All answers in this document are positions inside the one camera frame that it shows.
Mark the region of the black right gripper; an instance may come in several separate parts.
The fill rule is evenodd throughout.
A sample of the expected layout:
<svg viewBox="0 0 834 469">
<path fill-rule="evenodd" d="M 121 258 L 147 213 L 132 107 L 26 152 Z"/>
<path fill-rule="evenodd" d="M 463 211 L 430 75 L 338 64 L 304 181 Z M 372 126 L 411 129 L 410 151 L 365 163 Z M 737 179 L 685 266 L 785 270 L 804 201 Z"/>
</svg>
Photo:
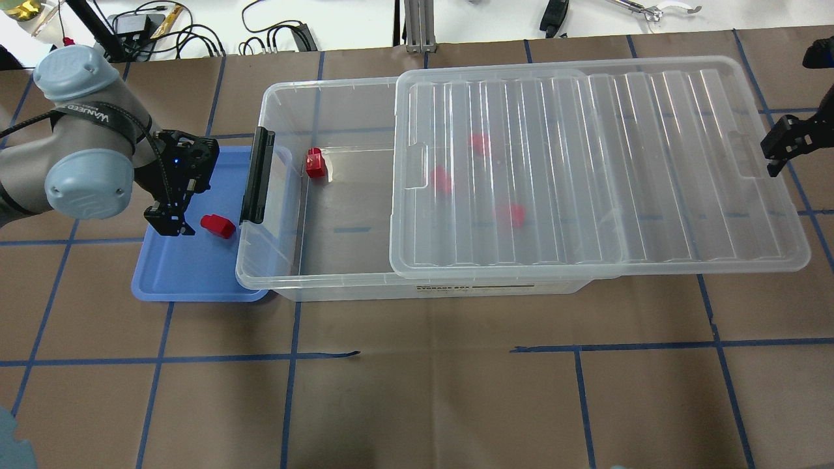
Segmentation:
<svg viewBox="0 0 834 469">
<path fill-rule="evenodd" d="M 802 65 L 809 69 L 833 68 L 833 36 L 818 39 L 805 51 Z M 763 137 L 760 148 L 768 161 L 768 175 L 775 178 L 792 158 L 818 149 L 816 131 L 832 130 L 833 86 L 821 101 L 816 115 L 799 119 L 784 115 Z"/>
</svg>

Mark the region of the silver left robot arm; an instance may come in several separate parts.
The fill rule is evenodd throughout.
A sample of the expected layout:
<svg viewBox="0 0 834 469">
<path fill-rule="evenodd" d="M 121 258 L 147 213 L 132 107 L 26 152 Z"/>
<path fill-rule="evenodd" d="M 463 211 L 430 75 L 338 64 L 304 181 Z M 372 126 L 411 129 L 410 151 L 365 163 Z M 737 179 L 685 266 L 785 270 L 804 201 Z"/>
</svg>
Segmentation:
<svg viewBox="0 0 834 469">
<path fill-rule="evenodd" d="M 128 207 L 135 187 L 154 202 L 144 219 L 161 236 L 192 236 L 193 196 L 210 189 L 220 146 L 210 137 L 164 130 L 94 48 L 51 51 L 33 82 L 53 109 L 2 131 L 48 122 L 51 134 L 3 149 L 2 225 L 57 211 L 103 220 Z"/>
</svg>

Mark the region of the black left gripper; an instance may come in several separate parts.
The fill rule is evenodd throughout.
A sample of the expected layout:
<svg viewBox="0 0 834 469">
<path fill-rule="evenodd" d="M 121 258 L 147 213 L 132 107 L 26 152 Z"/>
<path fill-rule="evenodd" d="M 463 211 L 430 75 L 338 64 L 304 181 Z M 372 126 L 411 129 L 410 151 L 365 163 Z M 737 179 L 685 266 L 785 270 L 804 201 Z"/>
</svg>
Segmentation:
<svg viewBox="0 0 834 469">
<path fill-rule="evenodd" d="M 134 169 L 134 182 L 154 198 L 143 217 L 160 236 L 194 236 L 185 210 L 193 195 L 210 189 L 220 145 L 179 130 L 154 132 L 147 142 L 151 161 Z"/>
</svg>

